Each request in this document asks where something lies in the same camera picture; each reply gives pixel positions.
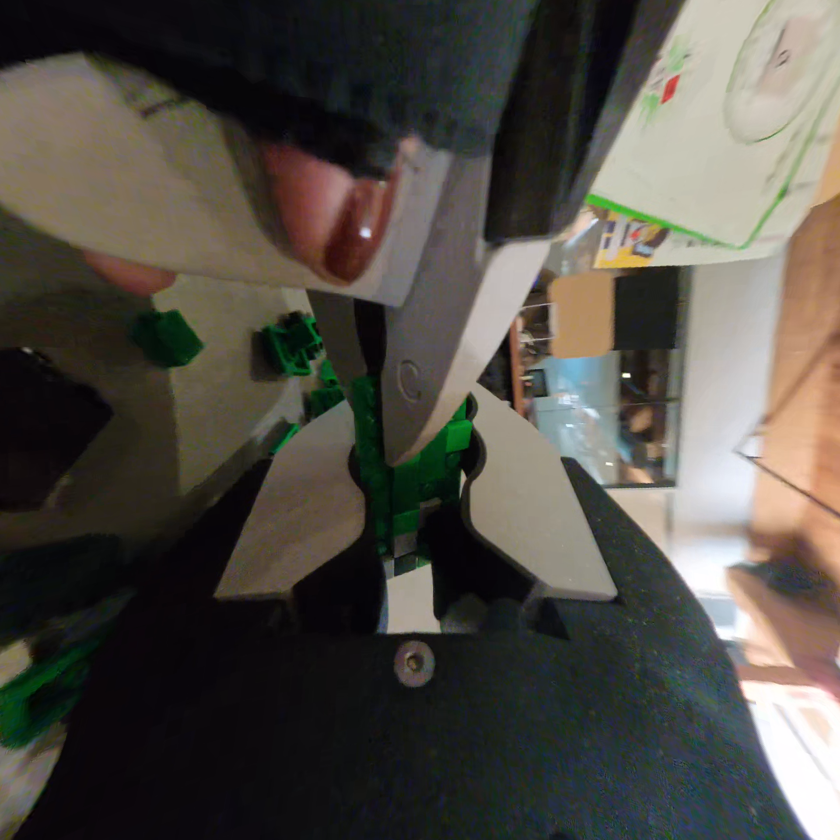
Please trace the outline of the pile of green toy bricks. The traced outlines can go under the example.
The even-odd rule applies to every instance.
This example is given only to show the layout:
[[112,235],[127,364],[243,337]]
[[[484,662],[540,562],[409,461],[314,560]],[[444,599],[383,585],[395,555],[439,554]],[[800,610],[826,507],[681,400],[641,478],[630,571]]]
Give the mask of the pile of green toy bricks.
[[[258,331],[258,354],[281,375],[302,377],[323,352],[314,317],[293,312]],[[133,321],[131,340],[165,370],[186,366],[203,342],[177,310],[144,313]],[[133,561],[115,534],[80,537],[2,553],[2,655],[22,651],[25,668],[2,675],[1,741],[22,749],[66,717],[78,703],[91,657],[113,619],[111,609],[133,593]],[[62,629],[60,619],[84,621]]]

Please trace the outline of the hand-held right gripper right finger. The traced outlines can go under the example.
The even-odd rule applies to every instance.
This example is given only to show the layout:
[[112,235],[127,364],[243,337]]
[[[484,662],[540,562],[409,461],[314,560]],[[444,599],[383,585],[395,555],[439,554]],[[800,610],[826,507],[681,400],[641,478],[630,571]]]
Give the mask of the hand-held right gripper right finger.
[[541,595],[615,599],[560,451],[482,385],[470,397],[476,458],[461,483],[466,526]]

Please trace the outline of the green checkered brick assembly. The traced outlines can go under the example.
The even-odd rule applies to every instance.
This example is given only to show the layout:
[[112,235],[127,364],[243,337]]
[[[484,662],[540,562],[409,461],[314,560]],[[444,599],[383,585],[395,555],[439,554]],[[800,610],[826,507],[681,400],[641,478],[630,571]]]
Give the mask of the green checkered brick assembly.
[[388,576],[406,574],[430,564],[422,535],[427,517],[439,508],[459,504],[476,401],[468,396],[418,455],[391,467],[384,455],[379,380],[370,375],[353,380],[350,397],[355,461],[376,552]]

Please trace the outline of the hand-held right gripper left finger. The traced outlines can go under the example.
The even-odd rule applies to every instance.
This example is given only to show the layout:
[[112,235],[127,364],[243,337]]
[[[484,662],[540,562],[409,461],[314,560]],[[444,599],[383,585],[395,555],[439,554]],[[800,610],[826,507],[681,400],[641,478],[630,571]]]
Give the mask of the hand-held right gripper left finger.
[[276,452],[216,599],[291,595],[362,536],[364,494],[349,467],[354,440],[353,410],[342,401]]

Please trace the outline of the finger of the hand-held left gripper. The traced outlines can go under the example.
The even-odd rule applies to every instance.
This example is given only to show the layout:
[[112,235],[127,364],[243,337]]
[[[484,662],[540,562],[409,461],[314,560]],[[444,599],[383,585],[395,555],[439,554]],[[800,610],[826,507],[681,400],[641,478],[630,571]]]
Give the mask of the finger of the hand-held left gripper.
[[484,239],[491,156],[457,155],[403,305],[385,320],[385,462],[416,457],[467,398],[550,251],[546,238]]
[[382,373],[386,351],[385,307],[379,303],[309,290],[323,348],[342,387]]

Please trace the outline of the person's left hand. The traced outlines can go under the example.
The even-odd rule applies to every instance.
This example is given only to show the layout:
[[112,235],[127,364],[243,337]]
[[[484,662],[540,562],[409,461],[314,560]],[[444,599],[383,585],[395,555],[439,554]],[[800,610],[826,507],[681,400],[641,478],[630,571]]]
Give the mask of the person's left hand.
[[378,181],[288,143],[262,142],[259,155],[295,260],[330,284],[356,281],[389,224],[399,166]]

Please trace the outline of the yellow printed box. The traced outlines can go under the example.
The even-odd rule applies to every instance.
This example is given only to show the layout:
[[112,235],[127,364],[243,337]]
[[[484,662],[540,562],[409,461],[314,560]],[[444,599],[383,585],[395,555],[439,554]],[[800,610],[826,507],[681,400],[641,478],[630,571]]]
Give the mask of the yellow printed box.
[[670,235],[668,227],[610,210],[605,216],[593,268],[617,270],[651,266]]

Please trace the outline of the glass partition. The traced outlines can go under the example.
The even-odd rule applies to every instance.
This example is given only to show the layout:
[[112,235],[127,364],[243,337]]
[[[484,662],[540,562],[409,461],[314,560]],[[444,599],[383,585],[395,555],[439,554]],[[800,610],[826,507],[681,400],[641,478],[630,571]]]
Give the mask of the glass partition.
[[526,373],[533,425],[607,489],[676,487],[684,352],[546,358]]

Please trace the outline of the white instruction booklet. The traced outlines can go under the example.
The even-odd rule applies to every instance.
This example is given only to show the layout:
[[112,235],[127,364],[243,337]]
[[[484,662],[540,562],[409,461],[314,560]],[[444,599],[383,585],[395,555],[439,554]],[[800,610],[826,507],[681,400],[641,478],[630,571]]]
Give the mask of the white instruction booklet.
[[686,2],[586,200],[725,249],[784,245],[838,85],[838,1]]

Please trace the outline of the black sloped toy brick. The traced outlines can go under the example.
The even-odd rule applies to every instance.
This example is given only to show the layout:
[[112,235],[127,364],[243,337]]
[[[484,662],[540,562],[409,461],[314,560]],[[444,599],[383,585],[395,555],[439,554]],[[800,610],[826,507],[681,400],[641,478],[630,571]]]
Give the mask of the black sloped toy brick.
[[2,348],[2,512],[41,509],[112,417],[93,387],[42,353]]

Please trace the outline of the wooden table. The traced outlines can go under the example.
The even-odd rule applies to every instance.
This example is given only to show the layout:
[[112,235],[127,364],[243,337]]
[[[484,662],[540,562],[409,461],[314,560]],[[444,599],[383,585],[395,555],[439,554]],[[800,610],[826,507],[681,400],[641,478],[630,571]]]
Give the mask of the wooden table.
[[508,348],[510,356],[512,407],[523,418],[528,418],[528,409],[524,398],[523,367],[520,345],[520,318],[515,317],[511,322],[508,333]]

